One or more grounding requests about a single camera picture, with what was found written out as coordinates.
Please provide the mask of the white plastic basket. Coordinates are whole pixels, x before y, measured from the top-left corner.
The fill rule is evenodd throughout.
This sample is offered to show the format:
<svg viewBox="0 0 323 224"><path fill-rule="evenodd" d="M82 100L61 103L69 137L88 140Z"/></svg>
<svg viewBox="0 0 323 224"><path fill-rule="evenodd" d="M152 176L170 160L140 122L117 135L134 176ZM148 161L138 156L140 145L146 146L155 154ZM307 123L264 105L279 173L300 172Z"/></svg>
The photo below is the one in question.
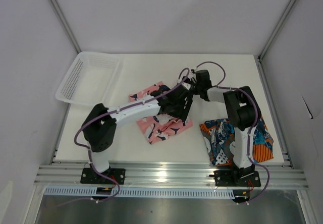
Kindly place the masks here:
<svg viewBox="0 0 323 224"><path fill-rule="evenodd" d="M110 101L123 61L115 54L83 51L79 53L60 83L55 98L59 101L95 106Z"/></svg>

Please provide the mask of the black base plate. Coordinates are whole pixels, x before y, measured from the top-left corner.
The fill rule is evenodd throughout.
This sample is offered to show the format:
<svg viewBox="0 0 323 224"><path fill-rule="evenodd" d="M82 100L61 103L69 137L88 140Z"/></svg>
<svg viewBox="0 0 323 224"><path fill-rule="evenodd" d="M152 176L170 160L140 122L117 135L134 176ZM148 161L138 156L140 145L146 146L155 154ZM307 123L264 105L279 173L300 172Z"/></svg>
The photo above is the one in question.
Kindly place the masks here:
<svg viewBox="0 0 323 224"><path fill-rule="evenodd" d="M110 168L107 171L103 172L102 175L108 176L110 179L115 180L120 185L124 184L125 176L126 176L126 170L125 169L115 169ZM81 184L114 184L111 180L108 180L107 178L104 178L100 175L98 175L92 168L87 167L82 170Z"/></svg>
<svg viewBox="0 0 323 224"><path fill-rule="evenodd" d="M259 173L255 170L216 170L209 177L218 187L260 187Z"/></svg>

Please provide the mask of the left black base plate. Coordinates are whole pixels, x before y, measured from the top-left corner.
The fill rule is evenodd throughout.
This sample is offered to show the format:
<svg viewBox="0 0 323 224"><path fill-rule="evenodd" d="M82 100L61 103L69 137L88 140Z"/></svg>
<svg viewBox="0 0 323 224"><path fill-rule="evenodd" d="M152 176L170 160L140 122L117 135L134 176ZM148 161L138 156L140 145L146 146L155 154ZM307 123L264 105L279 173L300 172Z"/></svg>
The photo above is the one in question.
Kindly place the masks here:
<svg viewBox="0 0 323 224"><path fill-rule="evenodd" d="M126 176L126 170L125 169L115 169L110 168L107 171L103 172L102 175L108 176L110 179L115 180L120 185L124 184L125 176ZM111 180L108 180L107 178L104 178L100 175L98 175L92 168L87 167L82 170L81 184L114 184Z"/></svg>

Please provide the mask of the blue orange patterned shorts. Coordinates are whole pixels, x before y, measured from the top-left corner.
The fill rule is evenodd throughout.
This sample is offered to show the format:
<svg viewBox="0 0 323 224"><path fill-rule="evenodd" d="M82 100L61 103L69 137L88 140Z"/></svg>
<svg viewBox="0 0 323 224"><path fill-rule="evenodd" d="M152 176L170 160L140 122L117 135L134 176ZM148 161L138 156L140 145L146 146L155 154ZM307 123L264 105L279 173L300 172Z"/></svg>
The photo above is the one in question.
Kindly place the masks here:
<svg viewBox="0 0 323 224"><path fill-rule="evenodd" d="M273 143L263 117L251 131L248 142L248 129L240 131L228 119L208 120L199 125L206 145L210 162L215 166L251 162L261 163L274 158Z"/></svg>

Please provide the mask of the left aluminium frame post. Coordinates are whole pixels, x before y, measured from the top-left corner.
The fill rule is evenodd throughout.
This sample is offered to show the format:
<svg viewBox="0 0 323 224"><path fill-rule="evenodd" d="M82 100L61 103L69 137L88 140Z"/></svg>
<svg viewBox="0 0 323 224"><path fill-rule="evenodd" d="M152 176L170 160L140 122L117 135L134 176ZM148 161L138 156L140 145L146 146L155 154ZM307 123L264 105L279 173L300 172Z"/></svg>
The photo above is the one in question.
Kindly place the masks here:
<svg viewBox="0 0 323 224"><path fill-rule="evenodd" d="M64 15L63 10L61 9L58 0L48 0L50 6L52 7L62 29L64 30L68 40L70 41L71 45L73 46L76 53L81 52L81 48L76 40L76 37Z"/></svg>

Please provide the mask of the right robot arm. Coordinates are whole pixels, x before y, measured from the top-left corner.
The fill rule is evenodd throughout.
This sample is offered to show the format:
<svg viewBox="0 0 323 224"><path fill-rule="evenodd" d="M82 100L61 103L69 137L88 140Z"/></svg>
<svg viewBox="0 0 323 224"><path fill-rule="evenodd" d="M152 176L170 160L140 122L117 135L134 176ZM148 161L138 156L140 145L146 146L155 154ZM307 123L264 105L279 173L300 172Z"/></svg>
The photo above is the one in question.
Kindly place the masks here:
<svg viewBox="0 0 323 224"><path fill-rule="evenodd" d="M261 116L250 87L213 86L208 70L192 71L190 81L195 95L205 101L225 104L228 120L235 128L235 152L230 178L235 185L243 185L254 174L252 138Z"/></svg>

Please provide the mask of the pink star patterned shorts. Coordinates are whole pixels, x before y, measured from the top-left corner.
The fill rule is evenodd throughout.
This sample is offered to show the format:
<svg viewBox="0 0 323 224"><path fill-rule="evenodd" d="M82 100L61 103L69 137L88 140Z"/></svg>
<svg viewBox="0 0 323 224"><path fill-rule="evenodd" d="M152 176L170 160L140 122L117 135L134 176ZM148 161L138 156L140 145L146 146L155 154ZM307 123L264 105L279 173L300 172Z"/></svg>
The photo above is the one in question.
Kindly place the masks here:
<svg viewBox="0 0 323 224"><path fill-rule="evenodd" d="M161 89L162 92L169 90L163 81L149 86L135 94L129 95L129 101L134 102L150 95L151 92ZM193 121L188 118L186 121L174 118L172 116L162 114L142 118L137 121L142 134L145 136L149 144L155 144L160 141L166 141L169 138L180 134L193 126Z"/></svg>

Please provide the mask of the right aluminium frame post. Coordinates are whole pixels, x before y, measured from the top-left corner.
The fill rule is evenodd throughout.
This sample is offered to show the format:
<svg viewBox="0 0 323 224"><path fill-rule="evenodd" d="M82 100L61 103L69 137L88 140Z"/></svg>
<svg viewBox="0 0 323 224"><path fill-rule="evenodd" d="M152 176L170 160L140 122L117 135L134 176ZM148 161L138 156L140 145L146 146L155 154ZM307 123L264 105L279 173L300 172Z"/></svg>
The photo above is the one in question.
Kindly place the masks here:
<svg viewBox="0 0 323 224"><path fill-rule="evenodd" d="M281 33L281 31L284 28L285 24L287 23L289 17L291 16L293 10L296 8L298 2L299 2L299 0L288 0L286 6L284 7L284 9L282 11L282 14L280 15L277 23L275 24L272 32L270 33L269 38L267 39L264 47L262 48L260 54L257 57L257 60L259 63L262 63L266 54L269 52L269 50L273 46L275 40L277 39L277 37Z"/></svg>

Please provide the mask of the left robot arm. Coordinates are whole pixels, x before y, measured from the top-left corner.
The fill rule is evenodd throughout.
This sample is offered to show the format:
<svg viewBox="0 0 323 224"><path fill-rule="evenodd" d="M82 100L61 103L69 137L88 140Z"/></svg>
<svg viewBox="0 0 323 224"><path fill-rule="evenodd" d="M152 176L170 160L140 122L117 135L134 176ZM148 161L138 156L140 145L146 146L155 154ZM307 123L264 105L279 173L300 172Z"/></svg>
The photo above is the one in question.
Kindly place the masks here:
<svg viewBox="0 0 323 224"><path fill-rule="evenodd" d="M150 144L165 141L192 127L187 118L192 99L191 85L183 83L172 89L155 86L146 96L135 94L130 103L114 109L97 104L79 130L88 142L86 148L94 168L92 178L103 184L110 177L107 149L113 143L116 129L137 122Z"/></svg>

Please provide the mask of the aluminium frame post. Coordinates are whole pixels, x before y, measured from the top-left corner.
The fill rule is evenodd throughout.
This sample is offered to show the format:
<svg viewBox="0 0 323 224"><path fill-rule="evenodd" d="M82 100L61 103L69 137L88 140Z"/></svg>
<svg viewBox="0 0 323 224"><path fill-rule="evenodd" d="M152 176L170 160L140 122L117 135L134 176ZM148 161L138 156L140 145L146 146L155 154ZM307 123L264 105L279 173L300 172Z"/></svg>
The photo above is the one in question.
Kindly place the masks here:
<svg viewBox="0 0 323 224"><path fill-rule="evenodd" d="M284 9L282 11L282 14L280 15L277 23L275 24L272 32L270 33L269 38L267 39L264 47L262 48L260 54L257 57L257 60L259 63L262 63L266 54L269 52L269 50L273 46L275 40L277 39L277 37L281 33L281 31L284 28L285 24L287 23L289 17L291 16L293 10L296 8L298 2L299 2L299 0L288 0L286 6L284 7Z"/></svg>
<svg viewBox="0 0 323 224"><path fill-rule="evenodd" d="M63 10L61 9L58 0L48 0L50 6L52 7L62 29L64 30L68 40L70 41L71 45L73 46L76 53L81 52L81 48L76 40L76 37L64 15Z"/></svg>

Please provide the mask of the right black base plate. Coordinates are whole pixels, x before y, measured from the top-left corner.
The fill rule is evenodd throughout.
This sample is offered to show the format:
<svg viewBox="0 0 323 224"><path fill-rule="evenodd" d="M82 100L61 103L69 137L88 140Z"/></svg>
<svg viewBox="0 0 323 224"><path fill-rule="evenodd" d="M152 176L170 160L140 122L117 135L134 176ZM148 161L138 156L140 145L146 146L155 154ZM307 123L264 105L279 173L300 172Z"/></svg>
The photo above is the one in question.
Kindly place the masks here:
<svg viewBox="0 0 323 224"><path fill-rule="evenodd" d="M216 170L209 177L218 187L260 187L259 173L255 170Z"/></svg>

